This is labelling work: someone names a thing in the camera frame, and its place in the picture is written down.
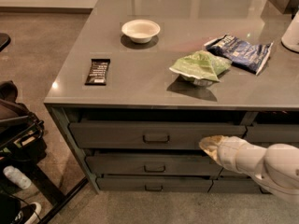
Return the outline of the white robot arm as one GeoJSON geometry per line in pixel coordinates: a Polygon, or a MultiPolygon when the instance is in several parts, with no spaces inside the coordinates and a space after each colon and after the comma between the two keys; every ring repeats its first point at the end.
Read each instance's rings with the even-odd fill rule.
{"type": "Polygon", "coordinates": [[[280,199],[299,203],[299,148],[274,144],[255,146],[236,136],[203,138],[199,147],[219,166],[251,177],[280,199]]]}

